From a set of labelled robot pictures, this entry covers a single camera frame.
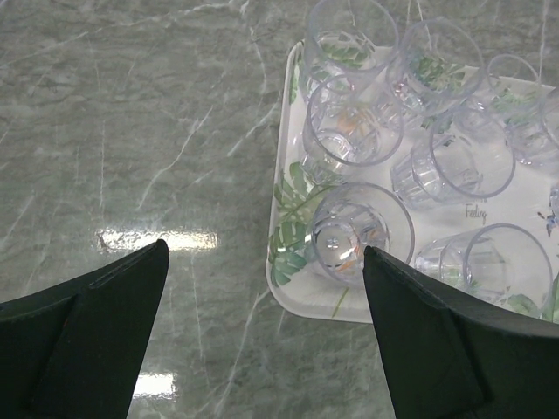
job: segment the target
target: black object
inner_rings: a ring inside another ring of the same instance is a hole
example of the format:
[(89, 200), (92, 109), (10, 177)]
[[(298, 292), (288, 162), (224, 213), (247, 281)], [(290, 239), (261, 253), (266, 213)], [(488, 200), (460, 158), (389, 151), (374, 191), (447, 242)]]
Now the black object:
[(0, 417), (125, 418), (169, 266), (162, 240), (0, 305)]
[(365, 251), (369, 308), (397, 419), (559, 418), (559, 326)]

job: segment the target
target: white tray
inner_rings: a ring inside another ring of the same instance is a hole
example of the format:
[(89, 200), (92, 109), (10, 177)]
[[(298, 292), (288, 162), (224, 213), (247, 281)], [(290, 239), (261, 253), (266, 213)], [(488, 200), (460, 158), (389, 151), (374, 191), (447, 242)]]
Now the white tray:
[[(316, 189), (309, 191), (311, 188), (304, 182), (305, 177), (297, 164), (304, 155), (301, 131), (307, 113), (305, 101), (301, 98), (298, 89), (302, 50), (303, 44), (299, 42), (291, 50), (287, 60), (274, 177), (274, 196), (282, 183), (288, 183), (286, 186), (288, 193), (291, 193), (289, 189), (293, 188), (292, 195), (295, 196), (295, 199), (287, 203), (288, 205), (305, 201), (309, 198), (309, 194), (315, 196), (316, 192)], [(427, 135), (427, 132), (423, 128), (419, 128), (408, 133), (397, 152), (383, 164), (364, 170), (360, 176), (361, 180), (390, 190), (390, 167), (395, 161), (410, 152), (411, 137), (417, 138), (418, 135)], [(559, 272), (559, 229), (552, 229), (549, 235), (546, 220), (538, 215), (540, 213), (547, 217), (552, 214), (549, 209), (549, 190), (555, 182), (556, 179), (551, 179), (518, 164), (511, 185), (495, 198), (466, 205), (441, 207), (428, 212), (409, 210), (416, 232), (416, 245), (412, 261), (426, 244), (437, 238), (478, 229), (493, 223), (512, 223), (530, 231), (540, 241), (548, 253), (554, 277), (556, 277)], [(285, 215), (286, 207), (281, 206), (282, 203), (275, 197), (273, 198), (269, 230), (271, 242), (268, 246), (268, 259), (266, 260), (268, 285), (273, 296), (291, 313), (315, 319), (371, 323), (364, 289), (349, 289), (335, 284), (313, 273), (308, 265), (300, 269), (299, 266), (304, 265), (305, 262), (300, 257), (294, 257), (295, 259), (291, 260), (289, 264), (285, 264), (285, 260), (282, 258), (277, 258), (274, 264), (270, 263), (273, 259), (270, 255), (274, 247), (283, 245), (285, 241), (291, 243), (292, 236), (300, 237), (302, 229), (310, 222), (314, 208), (320, 199), (319, 194), (315, 199), (310, 199), (299, 211), (296, 211), (296, 215), (289, 216), (288, 222), (283, 224), (285, 228), (279, 234), (279, 237), (283, 237), (284, 240), (274, 244), (274, 231), (280, 221), (283, 223), (285, 217), (281, 216)], [(559, 322), (559, 302), (556, 304), (554, 317), (555, 322)]]

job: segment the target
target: rectangular tray with leaf print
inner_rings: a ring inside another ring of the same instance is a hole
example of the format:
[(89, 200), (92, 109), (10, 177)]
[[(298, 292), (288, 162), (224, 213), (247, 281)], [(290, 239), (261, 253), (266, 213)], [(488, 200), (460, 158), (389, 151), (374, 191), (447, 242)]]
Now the rectangular tray with leaf print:
[[(369, 306), (364, 290), (349, 289), (315, 274), (305, 259), (304, 246), (307, 228), (321, 199), (333, 188), (317, 185), (301, 168), (304, 156), (301, 132), (307, 107), (299, 92), (299, 73), (303, 44), (299, 42), (287, 61), (278, 154), (273, 186), (272, 214), (270, 217), (266, 277), (274, 297), (289, 312), (315, 319), (334, 319), (371, 323)], [(352, 51), (331, 51), (336, 57)], [(475, 69), (451, 66), (445, 70), (437, 63), (419, 63), (425, 66), (425, 77), (433, 78), (443, 72), (446, 77), (464, 77), (463, 72)], [(511, 83), (526, 83), (510, 79)], [(424, 127), (408, 133), (394, 156), (383, 164), (364, 170), (362, 179), (390, 189), (390, 167), (410, 152), (411, 138), (427, 135), (430, 121)], [(441, 207), (428, 213), (410, 210), (416, 232), (414, 258), (426, 244), (441, 237), (475, 230), (492, 223), (513, 223), (530, 231), (542, 243), (554, 275), (559, 272), (559, 221), (549, 209), (549, 191), (556, 179), (537, 174), (517, 165), (513, 182), (505, 192), (495, 198), (465, 205)], [(508, 303), (522, 312), (532, 303), (523, 295), (512, 295)], [(559, 301), (555, 312), (545, 313), (559, 323)]]

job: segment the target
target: marble surface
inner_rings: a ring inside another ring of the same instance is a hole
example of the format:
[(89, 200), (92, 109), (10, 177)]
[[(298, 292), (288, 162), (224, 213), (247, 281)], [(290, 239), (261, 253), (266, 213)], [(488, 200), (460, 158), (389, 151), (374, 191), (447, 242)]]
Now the marble surface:
[[(557, 84), (556, 2), (382, 3)], [(0, 301), (165, 238), (130, 418), (394, 417), (372, 326), (295, 317), (265, 279), (286, 57), (313, 4), (0, 0)]]

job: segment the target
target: green marble countertop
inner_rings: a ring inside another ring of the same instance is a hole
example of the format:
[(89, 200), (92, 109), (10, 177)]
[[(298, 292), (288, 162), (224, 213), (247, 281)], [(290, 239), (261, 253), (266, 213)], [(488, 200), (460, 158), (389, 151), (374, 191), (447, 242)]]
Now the green marble countertop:
[[(381, 3), (558, 84), (557, 3)], [(394, 417), (373, 327), (295, 317), (266, 284), (286, 57), (313, 4), (0, 0), (0, 300), (171, 249), (130, 418)]]

